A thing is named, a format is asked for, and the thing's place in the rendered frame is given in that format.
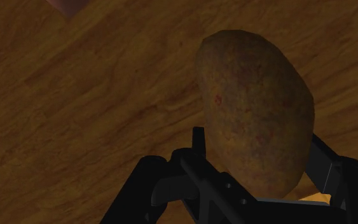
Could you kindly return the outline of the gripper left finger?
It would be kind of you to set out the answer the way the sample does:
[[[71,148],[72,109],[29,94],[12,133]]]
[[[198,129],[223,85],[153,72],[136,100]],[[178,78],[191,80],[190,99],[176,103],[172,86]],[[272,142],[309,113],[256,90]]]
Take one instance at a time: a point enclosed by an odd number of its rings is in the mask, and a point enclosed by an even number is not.
[[[180,200],[195,224],[252,224],[252,197],[226,172],[206,159],[202,127],[192,130],[192,145],[172,152],[170,160],[139,160],[100,224],[156,224],[169,202]]]

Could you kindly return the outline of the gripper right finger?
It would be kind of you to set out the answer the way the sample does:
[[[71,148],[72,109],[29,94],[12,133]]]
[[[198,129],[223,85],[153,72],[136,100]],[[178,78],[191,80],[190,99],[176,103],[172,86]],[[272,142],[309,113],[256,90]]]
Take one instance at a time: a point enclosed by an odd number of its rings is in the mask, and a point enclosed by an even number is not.
[[[331,207],[346,212],[348,224],[358,224],[358,160],[338,155],[313,135],[305,172],[320,193],[331,196]]]

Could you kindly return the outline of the brown potato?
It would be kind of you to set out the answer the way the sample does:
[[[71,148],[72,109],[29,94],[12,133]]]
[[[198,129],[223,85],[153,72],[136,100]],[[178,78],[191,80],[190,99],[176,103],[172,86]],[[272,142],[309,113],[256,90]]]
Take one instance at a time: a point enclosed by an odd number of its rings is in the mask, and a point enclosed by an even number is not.
[[[313,135],[303,78],[273,43],[242,30],[205,38],[195,68],[217,155],[253,196],[284,198],[305,171]]]

